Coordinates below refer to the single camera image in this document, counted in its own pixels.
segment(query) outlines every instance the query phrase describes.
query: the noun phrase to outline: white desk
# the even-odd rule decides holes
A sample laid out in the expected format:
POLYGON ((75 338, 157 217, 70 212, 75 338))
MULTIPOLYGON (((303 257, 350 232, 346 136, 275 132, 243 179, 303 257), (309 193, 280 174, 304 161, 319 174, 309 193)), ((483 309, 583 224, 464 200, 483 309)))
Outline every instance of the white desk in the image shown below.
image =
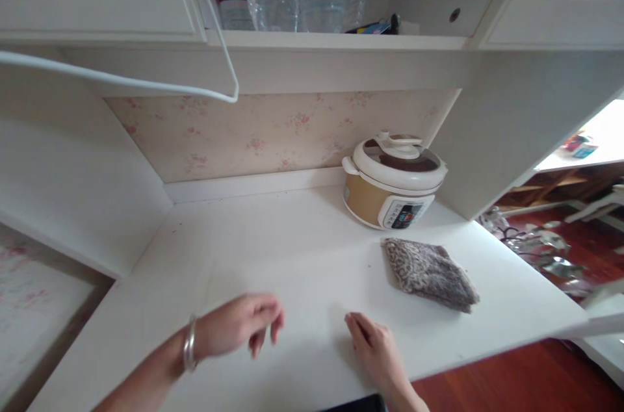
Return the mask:
POLYGON ((605 165, 624 162, 624 144, 620 147, 602 146, 584 159, 576 159, 569 152, 557 149, 535 167, 537 173, 565 170, 566 168, 583 168, 592 165, 605 165))
POLYGON ((411 379, 537 341, 586 322, 585 312, 485 229, 434 203, 401 233, 370 229, 341 187, 176 205, 132 274, 115 284, 30 411, 86 411, 160 342, 246 290, 272 290, 286 325, 257 361, 245 348, 210 359, 164 410, 319 410, 372 392, 345 312, 394 331, 411 379), (481 295, 471 315, 395 288, 380 239, 443 244, 481 295))

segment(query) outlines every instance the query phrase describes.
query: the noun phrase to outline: rice cooker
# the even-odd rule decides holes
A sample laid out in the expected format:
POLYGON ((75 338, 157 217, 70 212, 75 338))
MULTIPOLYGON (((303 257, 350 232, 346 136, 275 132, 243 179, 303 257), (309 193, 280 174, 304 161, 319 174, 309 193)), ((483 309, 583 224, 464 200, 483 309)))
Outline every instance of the rice cooker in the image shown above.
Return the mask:
POLYGON ((448 169, 421 143, 417 136, 383 130, 343 158, 344 204, 360 222, 401 230, 423 216, 448 169))

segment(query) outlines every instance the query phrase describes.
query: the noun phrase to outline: rice cooker lid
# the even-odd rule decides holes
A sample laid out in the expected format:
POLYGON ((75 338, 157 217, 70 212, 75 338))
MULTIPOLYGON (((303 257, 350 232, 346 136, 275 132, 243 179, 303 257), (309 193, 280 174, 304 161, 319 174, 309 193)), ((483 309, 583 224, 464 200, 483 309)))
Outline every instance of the rice cooker lid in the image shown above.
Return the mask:
POLYGON ((412 135, 390 135, 383 130, 362 141, 353 154, 356 167, 383 184, 412 191, 437 189, 447 174, 447 165, 421 146, 412 135))

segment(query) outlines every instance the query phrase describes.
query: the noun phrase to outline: bangle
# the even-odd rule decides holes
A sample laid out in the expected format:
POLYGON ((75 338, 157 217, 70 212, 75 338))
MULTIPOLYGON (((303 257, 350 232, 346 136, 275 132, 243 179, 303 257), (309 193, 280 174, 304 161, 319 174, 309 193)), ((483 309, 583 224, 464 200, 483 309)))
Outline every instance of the bangle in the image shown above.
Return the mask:
POLYGON ((195 321, 197 318, 195 314, 190 316, 188 322, 188 331, 184 339, 184 348, 182 349, 182 359, 184 360, 184 371, 194 372, 197 368, 197 360, 195 360, 195 354, 193 346, 195 344, 195 321))

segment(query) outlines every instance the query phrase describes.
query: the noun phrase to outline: white cable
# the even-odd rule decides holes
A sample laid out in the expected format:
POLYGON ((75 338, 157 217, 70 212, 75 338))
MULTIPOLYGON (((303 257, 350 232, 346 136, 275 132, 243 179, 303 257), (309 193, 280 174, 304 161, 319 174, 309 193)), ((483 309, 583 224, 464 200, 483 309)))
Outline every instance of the white cable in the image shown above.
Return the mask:
POLYGON ((81 68, 72 64, 66 64, 58 61, 52 61, 45 58, 39 58, 29 55, 21 55, 18 53, 11 53, 10 51, 0 51, 0 63, 15 64, 17 66, 25 66, 28 68, 38 68, 43 70, 55 71, 63 74, 74 75, 77 77, 84 77, 85 79, 91 79, 92 81, 101 81, 110 84, 125 85, 131 87, 148 88, 154 90, 164 90, 165 92, 177 93, 177 94, 190 94, 195 96, 210 97, 217 100, 222 100, 228 103, 236 103, 239 99, 239 80, 234 72, 232 61, 229 58, 228 47, 226 41, 223 39, 221 28, 219 27, 218 19, 216 18, 215 8, 213 7, 211 0, 206 0, 210 13, 214 20, 214 27, 216 33, 223 47, 223 53, 226 56, 227 68, 232 75, 234 81, 234 94, 227 96, 200 87, 183 86, 178 84, 166 84, 152 81, 143 81, 141 79, 133 79, 131 77, 123 77, 115 74, 109 74, 102 71, 91 70, 87 68, 81 68))

